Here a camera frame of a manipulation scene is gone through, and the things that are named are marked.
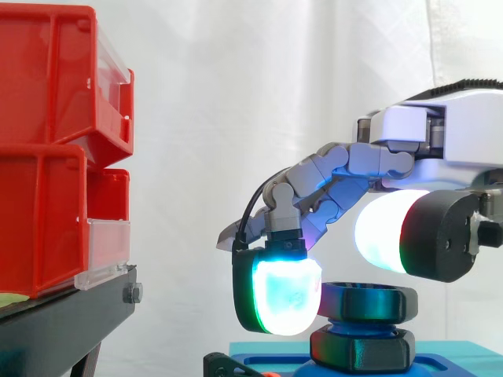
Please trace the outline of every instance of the robotic hand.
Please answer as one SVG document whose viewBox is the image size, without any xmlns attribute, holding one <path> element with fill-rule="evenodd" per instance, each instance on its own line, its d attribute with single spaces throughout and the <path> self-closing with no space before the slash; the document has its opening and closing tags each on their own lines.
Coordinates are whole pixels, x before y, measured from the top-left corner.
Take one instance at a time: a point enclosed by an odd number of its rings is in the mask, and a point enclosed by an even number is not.
<svg viewBox="0 0 503 377">
<path fill-rule="evenodd" d="M 355 229 L 374 265 L 451 282 L 472 268 L 480 245 L 501 246 L 502 109 L 494 80 L 428 90 L 360 118 L 355 143 L 327 144 L 264 182 L 218 238 L 233 252 L 241 324 L 281 335 L 310 325 L 321 269 L 307 251 L 369 191 L 389 192 Z M 260 193 L 266 206 L 250 217 Z M 249 250 L 262 236 L 265 248 Z"/>
</svg>

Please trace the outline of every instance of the black metal shelf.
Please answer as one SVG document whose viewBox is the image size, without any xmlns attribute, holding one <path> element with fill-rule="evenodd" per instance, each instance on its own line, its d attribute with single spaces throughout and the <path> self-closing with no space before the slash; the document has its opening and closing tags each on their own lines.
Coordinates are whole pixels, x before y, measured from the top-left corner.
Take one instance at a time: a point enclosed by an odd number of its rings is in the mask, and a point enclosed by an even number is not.
<svg viewBox="0 0 503 377">
<path fill-rule="evenodd" d="M 134 312 L 134 266 L 88 291 L 74 288 L 0 309 L 0 376 L 94 374 L 101 341 Z"/>
</svg>

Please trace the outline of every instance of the black cylindrical object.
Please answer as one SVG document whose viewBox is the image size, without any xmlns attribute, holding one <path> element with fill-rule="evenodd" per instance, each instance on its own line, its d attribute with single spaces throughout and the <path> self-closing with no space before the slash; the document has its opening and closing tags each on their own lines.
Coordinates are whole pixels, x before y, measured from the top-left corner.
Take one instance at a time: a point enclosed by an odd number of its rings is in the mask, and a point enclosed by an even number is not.
<svg viewBox="0 0 503 377">
<path fill-rule="evenodd" d="M 470 192 L 439 190 L 419 198 L 407 212 L 400 258 L 409 275 L 453 282 L 473 267 L 468 253 L 470 217 L 479 198 Z"/>
</svg>

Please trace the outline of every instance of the red storage bin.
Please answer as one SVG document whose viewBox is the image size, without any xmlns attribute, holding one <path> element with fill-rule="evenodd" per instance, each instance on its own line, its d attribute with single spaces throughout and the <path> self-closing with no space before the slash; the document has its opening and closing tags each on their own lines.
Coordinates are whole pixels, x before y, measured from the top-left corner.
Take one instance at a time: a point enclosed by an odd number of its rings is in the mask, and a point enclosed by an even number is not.
<svg viewBox="0 0 503 377">
<path fill-rule="evenodd" d="M 125 170 L 88 170 L 77 145 L 0 145 L 0 182 L 0 293 L 87 289 L 127 271 Z"/>
<path fill-rule="evenodd" d="M 133 153 L 133 72 L 87 6 L 0 3 L 0 144 L 75 144 L 92 167 Z"/>
</svg>

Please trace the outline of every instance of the white curtain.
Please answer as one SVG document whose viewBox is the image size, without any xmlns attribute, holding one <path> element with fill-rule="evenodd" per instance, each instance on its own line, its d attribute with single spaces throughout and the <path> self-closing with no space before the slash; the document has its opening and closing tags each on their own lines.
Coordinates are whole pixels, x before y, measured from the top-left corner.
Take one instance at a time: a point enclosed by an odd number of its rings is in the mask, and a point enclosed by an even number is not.
<svg viewBox="0 0 503 377">
<path fill-rule="evenodd" d="M 203 355 L 229 342 L 285 340 L 240 327 L 230 255 L 215 249 L 258 184 L 330 141 L 350 141 L 359 115 L 434 84 L 503 78 L 497 1 L 86 3 L 136 74 L 135 152 L 120 166 L 131 172 L 131 262 L 145 289 L 104 341 L 98 376 L 198 376 Z M 371 199 L 313 249 L 324 279 L 414 287 L 420 314 L 403 327 L 417 339 L 503 352 L 501 251 L 482 253 L 449 287 L 380 270 L 352 239 Z"/>
</svg>

